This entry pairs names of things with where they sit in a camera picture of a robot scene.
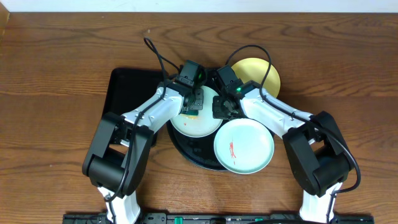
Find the green yellow sponge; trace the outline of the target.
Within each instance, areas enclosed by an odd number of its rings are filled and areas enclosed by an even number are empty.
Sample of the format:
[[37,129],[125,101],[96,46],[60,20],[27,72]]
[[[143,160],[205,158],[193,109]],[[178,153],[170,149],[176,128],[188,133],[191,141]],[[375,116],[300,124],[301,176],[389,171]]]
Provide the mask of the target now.
[[187,110],[187,111],[183,111],[180,115],[183,117],[186,117],[188,119],[197,119],[198,115],[199,115],[199,111],[198,110]]

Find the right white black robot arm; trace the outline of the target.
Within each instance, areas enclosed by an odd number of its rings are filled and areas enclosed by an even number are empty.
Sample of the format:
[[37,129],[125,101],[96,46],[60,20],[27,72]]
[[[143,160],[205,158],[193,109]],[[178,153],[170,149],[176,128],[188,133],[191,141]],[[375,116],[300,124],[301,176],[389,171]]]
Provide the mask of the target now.
[[342,183],[358,163],[329,113],[297,110],[270,95],[260,84],[241,80],[217,85],[213,116],[227,120],[214,140],[222,166],[239,174],[252,174],[270,163],[273,135],[284,143],[290,168],[303,188],[300,217],[330,223]]

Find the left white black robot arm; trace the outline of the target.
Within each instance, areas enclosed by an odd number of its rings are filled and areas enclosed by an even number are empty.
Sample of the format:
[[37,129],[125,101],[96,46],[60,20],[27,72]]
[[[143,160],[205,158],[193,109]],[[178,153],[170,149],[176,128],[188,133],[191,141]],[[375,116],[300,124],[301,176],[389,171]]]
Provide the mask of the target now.
[[188,110],[202,110],[200,87],[161,82],[155,94],[136,109],[103,115],[91,142],[82,173],[98,188],[111,223],[135,223],[141,209],[136,189],[141,182],[154,134]]

